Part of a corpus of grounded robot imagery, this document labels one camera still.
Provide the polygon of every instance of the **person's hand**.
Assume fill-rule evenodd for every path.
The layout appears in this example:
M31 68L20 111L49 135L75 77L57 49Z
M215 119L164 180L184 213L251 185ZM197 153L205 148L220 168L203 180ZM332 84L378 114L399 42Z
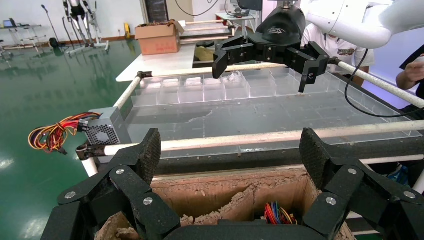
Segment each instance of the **person's hand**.
M415 83L424 79L424 61L411 62L406 66L405 74L408 79Z

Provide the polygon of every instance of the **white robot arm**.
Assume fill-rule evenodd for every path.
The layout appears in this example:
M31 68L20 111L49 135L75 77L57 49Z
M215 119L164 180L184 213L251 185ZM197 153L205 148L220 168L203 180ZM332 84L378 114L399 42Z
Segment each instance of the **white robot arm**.
M424 0L314 0L307 8L306 19L322 32L367 49L424 27Z

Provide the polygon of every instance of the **cable bundle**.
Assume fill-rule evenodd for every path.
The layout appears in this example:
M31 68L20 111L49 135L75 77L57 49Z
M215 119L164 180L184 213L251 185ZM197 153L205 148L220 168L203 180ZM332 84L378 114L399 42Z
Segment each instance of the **cable bundle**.
M100 116L101 114L96 112L83 112L69 116L54 125L37 127L29 134L28 143L35 150L44 150L46 153L57 151L66 155L68 153L62 145L68 134L75 136L77 132L84 132L88 123L84 120L99 119Z
M265 204L264 216L266 222L272 225L298 224L298 221L296 220L295 216L293 214L288 214L282 207L279 207L276 201Z

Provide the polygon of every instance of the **white t-shirt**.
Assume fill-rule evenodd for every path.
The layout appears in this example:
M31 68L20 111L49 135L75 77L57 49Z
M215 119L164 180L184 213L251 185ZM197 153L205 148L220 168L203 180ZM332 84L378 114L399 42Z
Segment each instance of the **white t-shirt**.
M355 66L360 63L366 50L365 48L353 45L343 39L330 37L328 34L327 37L325 37L324 33L314 24L309 24L305 28L301 46L305 46L310 41L316 42L331 58L337 57L341 61L351 65L354 60ZM361 67L369 67L374 63L374 50L370 49ZM329 64L327 71L330 73L339 73L341 75L351 74L334 64Z

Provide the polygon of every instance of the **robot leg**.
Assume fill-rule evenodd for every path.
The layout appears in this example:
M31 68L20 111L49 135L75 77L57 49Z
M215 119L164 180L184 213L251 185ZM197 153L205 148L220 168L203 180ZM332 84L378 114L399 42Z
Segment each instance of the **robot leg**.
M85 27L85 30L87 31L88 39L90 39L90 43L93 45L94 41L93 41L93 38L92 38L92 34L90 32L90 26L89 26L89 23L88 23L88 19L89 19L88 13L85 13L85 16L82 15L81 18L82 18L82 21L84 22L84 27Z
M72 21L76 29L78 30L79 35L81 35L82 41L84 41L84 44L87 47L89 43L87 42L86 36L84 36L84 33L81 30L80 22L78 21L78 16L72 17Z

